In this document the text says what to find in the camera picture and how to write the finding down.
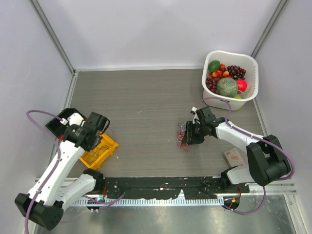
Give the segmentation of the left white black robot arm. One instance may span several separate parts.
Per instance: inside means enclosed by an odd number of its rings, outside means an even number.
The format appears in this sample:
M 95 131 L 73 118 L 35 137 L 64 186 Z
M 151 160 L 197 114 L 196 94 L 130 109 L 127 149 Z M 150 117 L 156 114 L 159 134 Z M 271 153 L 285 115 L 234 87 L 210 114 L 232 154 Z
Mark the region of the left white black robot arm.
M 61 186 L 79 158 L 100 144 L 101 134 L 110 125 L 110 120 L 98 113 L 92 112 L 85 117 L 74 108 L 66 108 L 53 115 L 51 123 L 56 124 L 55 128 L 51 124 L 43 128 L 30 116 L 33 112 L 29 110 L 26 116 L 53 141 L 57 153 L 37 183 L 27 193 L 19 193 L 15 198 L 15 204 L 25 218 L 26 234 L 30 221 L 52 230 L 74 201 L 88 192 L 97 195 L 103 191 L 104 176 L 93 169 L 86 169 L 66 188 Z

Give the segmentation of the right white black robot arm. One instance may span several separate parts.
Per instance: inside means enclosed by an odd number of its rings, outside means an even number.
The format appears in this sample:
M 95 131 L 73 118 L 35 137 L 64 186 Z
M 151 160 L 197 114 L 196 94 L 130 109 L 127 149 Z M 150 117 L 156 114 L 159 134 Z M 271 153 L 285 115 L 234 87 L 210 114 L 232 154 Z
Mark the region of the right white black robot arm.
M 206 136 L 227 141 L 247 154 L 246 166 L 232 166 L 221 173 L 220 187 L 230 193 L 241 183 L 266 186 L 291 174 L 292 166 L 273 135 L 254 135 L 237 127 L 224 117 L 216 118 L 210 107 L 192 108 L 192 121 L 187 121 L 181 143 L 201 144 Z

